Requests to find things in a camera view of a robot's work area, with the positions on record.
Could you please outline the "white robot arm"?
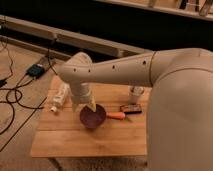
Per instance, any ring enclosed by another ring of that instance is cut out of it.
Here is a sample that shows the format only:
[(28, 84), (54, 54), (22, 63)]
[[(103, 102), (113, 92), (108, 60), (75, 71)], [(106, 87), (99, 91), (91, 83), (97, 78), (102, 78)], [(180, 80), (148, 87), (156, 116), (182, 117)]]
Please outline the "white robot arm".
[(149, 171), (213, 171), (213, 52), (155, 51), (94, 63), (77, 53), (59, 70), (75, 105), (91, 99), (91, 83), (151, 89), (147, 108)]

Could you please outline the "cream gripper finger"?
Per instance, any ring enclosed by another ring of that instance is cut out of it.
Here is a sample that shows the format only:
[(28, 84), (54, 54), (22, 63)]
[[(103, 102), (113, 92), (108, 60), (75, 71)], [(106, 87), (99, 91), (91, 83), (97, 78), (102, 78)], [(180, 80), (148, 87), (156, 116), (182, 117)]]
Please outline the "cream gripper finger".
[(96, 103), (94, 101), (90, 101), (88, 104), (87, 104), (87, 107), (89, 109), (91, 109), (93, 112), (96, 111)]
[(76, 112), (76, 110), (78, 109), (79, 103), (72, 103), (72, 111)]

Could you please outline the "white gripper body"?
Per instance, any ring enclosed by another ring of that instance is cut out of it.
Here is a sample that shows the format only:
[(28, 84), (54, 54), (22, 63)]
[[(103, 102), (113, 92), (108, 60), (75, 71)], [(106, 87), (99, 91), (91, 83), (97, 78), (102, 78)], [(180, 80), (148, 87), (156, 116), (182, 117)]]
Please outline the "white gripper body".
[(70, 85), (71, 100), (75, 104), (87, 104), (93, 99), (88, 83), (73, 83)]

